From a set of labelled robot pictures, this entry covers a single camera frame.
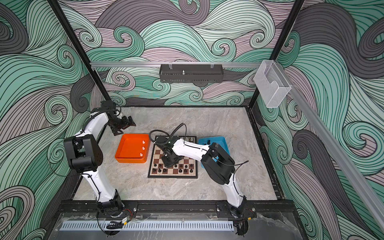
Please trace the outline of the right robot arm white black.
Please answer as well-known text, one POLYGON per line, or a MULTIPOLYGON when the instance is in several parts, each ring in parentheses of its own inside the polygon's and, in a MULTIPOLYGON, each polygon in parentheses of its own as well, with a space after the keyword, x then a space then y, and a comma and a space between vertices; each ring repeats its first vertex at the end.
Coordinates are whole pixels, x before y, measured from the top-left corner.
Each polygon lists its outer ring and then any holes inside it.
POLYGON ((210 145, 199 145, 176 136, 176 132, 183 126, 186 124, 181 123, 170 134, 163 130, 149 132, 150 141, 163 152, 161 157, 163 166, 169 169, 184 157, 202 163, 208 176, 222 186, 231 210, 240 214, 247 198, 241 192, 236 173, 248 161, 236 164, 234 159, 215 142, 210 145))

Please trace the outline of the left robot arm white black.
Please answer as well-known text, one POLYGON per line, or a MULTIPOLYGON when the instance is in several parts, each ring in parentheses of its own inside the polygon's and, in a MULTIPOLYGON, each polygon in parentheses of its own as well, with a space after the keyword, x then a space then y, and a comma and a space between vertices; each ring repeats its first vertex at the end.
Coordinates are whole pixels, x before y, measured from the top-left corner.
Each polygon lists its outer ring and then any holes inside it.
POLYGON ((122 212, 124 205, 118 193, 110 184, 102 168, 103 152, 97 138, 105 126, 111 128, 114 136, 122 135, 126 128, 135 126, 132 117, 120 116, 121 108, 112 100, 102 101, 101 107, 91 115, 81 130, 64 140, 65 153, 70 169, 84 177, 96 194, 97 206, 102 212, 122 212))

